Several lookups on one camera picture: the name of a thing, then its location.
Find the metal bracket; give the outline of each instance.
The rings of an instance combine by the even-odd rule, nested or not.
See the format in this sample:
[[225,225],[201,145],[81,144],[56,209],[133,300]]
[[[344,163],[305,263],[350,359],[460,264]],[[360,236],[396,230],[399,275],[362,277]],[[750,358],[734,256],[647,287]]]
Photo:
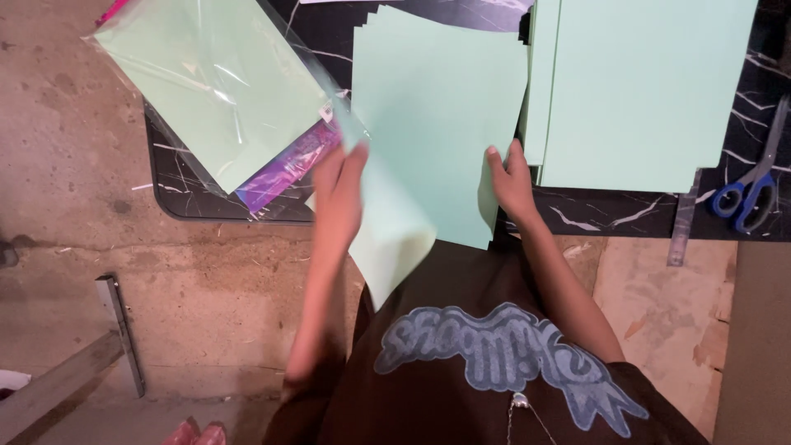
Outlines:
[[129,363],[129,370],[131,377],[134,381],[134,388],[137,391],[138,397],[146,395],[146,382],[143,380],[138,365],[137,354],[134,350],[134,342],[132,341],[129,325],[127,324],[127,309],[121,302],[121,297],[118,292],[118,281],[112,275],[102,275],[95,280],[97,291],[99,292],[99,300],[108,310],[108,314],[112,321],[118,325],[117,332],[121,338],[121,345],[123,347],[124,357],[121,357],[120,362]]

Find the wooden board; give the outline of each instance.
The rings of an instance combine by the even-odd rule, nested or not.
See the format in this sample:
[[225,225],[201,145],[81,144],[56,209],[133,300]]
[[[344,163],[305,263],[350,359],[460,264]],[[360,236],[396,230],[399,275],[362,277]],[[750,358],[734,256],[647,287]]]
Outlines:
[[685,265],[666,264],[669,239],[610,238],[593,298],[626,360],[708,439],[728,345],[736,242],[690,240]]

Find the person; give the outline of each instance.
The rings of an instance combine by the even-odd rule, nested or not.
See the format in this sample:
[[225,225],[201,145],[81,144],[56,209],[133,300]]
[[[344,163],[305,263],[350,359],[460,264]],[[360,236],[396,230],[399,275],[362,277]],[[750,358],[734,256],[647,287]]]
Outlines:
[[316,167],[316,224],[283,400],[264,443],[708,443],[634,366],[536,210],[521,145],[494,194],[521,240],[436,241],[375,314],[361,295],[346,361],[346,251],[367,148]]

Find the black marble table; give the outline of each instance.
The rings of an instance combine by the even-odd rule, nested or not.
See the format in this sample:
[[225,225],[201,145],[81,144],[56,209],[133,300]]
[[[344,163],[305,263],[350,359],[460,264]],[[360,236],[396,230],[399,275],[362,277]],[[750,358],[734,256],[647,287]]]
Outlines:
[[[311,52],[346,93],[351,87],[354,26],[365,23],[377,2],[336,2],[299,5],[297,0],[271,0]],[[403,0],[390,6],[447,25],[489,31],[520,31],[527,35],[528,6],[532,0]],[[773,176],[778,199],[768,220],[751,234],[740,234],[729,221],[706,207],[706,197],[726,181],[746,173],[763,150],[774,106],[791,91],[791,78],[776,67],[784,40],[785,18],[759,10],[733,102],[720,165],[702,173],[692,238],[791,241],[791,134],[784,133]],[[287,189],[255,215],[235,195],[222,198],[206,190],[194,172],[168,145],[165,137],[146,119],[149,134],[154,195],[162,210],[173,218],[224,223],[308,224],[312,212],[304,205],[310,194],[309,178]],[[555,234],[587,234],[669,238],[678,196],[671,193],[619,192],[578,188],[536,188],[536,205]],[[505,215],[505,226],[515,230]]]

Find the metal ruler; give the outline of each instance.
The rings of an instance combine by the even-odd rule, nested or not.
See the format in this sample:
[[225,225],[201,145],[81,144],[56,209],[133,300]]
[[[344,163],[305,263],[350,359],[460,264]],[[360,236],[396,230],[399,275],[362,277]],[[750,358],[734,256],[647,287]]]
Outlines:
[[692,217],[694,216],[695,201],[698,198],[701,172],[701,169],[695,172],[694,182],[689,193],[679,196],[679,205],[676,208],[676,221],[673,223],[673,235],[670,237],[668,266],[680,267],[684,265],[684,255],[687,254],[687,241],[690,239]]

